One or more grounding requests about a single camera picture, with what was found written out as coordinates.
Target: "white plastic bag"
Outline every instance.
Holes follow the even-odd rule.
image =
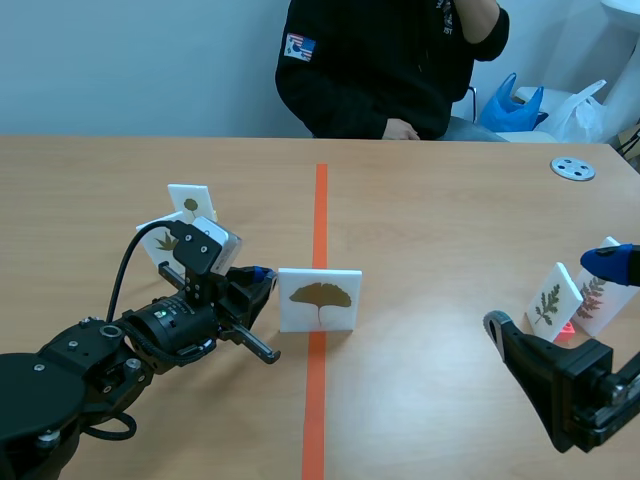
[[[607,84],[600,80],[582,92],[572,95],[557,110],[536,127],[562,143],[599,143],[604,136],[604,120],[607,107],[593,97]]]

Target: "white card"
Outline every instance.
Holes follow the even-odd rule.
[[[281,332],[335,332],[356,328],[362,272],[281,268]]]
[[[168,186],[169,195],[176,212],[182,211],[185,222],[193,223],[198,217],[206,217],[214,222],[218,221],[218,215],[213,209],[209,187],[206,185],[177,185]]]
[[[167,220],[170,222],[180,220],[186,223],[184,213],[182,212],[172,213],[171,215],[167,215],[166,217],[153,220],[153,222],[157,222],[159,220]],[[138,225],[136,227],[136,231],[140,231],[142,227],[148,225],[149,223],[152,222]],[[156,228],[155,230],[151,230],[144,237],[142,237],[141,243],[156,267],[162,262],[169,262],[169,266],[177,273],[179,273],[180,275],[184,273],[184,267],[180,263],[178,263],[175,258],[173,258],[173,249],[176,246],[175,244],[177,243],[177,240],[171,236],[168,228]]]
[[[615,239],[607,237],[600,248],[619,246]],[[592,337],[598,335],[640,290],[638,287],[605,282],[585,269],[578,275],[576,284],[584,297],[584,303],[574,315],[573,321]]]
[[[582,295],[562,263],[556,263],[527,310],[533,333],[553,342],[582,304]]]

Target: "pressed leaf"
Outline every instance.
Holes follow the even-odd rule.
[[[176,245],[178,244],[178,239],[171,237],[171,235],[169,235],[168,232],[164,232],[164,240],[156,238],[156,242],[160,244],[158,247],[156,247],[158,250],[171,252],[173,251],[174,248],[176,248]]]
[[[587,311],[586,311],[584,308],[579,308],[579,309],[578,309],[578,316],[579,316],[580,318],[585,318],[585,319],[591,319],[591,318],[593,318],[591,315],[589,315],[589,314],[587,313]]]
[[[198,202],[196,202],[193,198],[187,198],[184,201],[184,208],[186,208],[190,212],[195,212],[198,209]]]
[[[551,292],[547,294],[542,292],[540,297],[542,301],[542,309],[539,306],[536,306],[536,313],[538,314],[538,319],[535,321],[536,324],[544,318],[547,325],[553,325],[553,321],[551,320],[551,315],[549,315],[549,313],[558,313],[557,304],[560,302],[559,294],[560,284],[554,285]]]
[[[347,292],[337,285],[331,283],[313,283],[306,287],[301,287],[289,297],[292,302],[309,303],[318,308],[318,322],[320,320],[320,309],[322,307],[335,306],[348,308],[351,306],[351,297]]]
[[[602,286],[606,283],[606,280],[598,277],[593,277],[589,281],[588,288],[586,285],[583,286],[582,290],[580,291],[580,293],[582,293],[582,297],[584,298],[582,306],[580,307],[582,315],[580,315],[580,311],[578,311],[578,315],[580,315],[582,318],[593,318],[593,316],[589,315],[587,312],[600,310],[600,305],[602,305],[603,302],[598,300],[598,298],[602,297],[602,294],[604,292],[604,288],[602,288]]]

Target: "flag patch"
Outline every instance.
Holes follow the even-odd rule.
[[[287,41],[284,44],[284,56],[297,58],[303,62],[310,62],[315,48],[315,40],[303,37],[302,35],[287,33]]]

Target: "white wall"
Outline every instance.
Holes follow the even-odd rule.
[[[516,88],[539,86],[578,92],[609,82],[604,100],[629,60],[637,35],[611,25],[600,0],[502,0],[511,16],[511,37],[500,58],[478,63],[473,85],[481,109],[502,81],[518,74]],[[454,113],[470,118],[470,100]]]
[[[288,0],[0,0],[0,133],[308,135],[277,95]]]
[[[273,79],[288,3],[0,0],[0,133],[307,136]],[[481,106],[513,71],[579,90],[631,53],[599,0],[502,4],[511,40],[476,68]]]

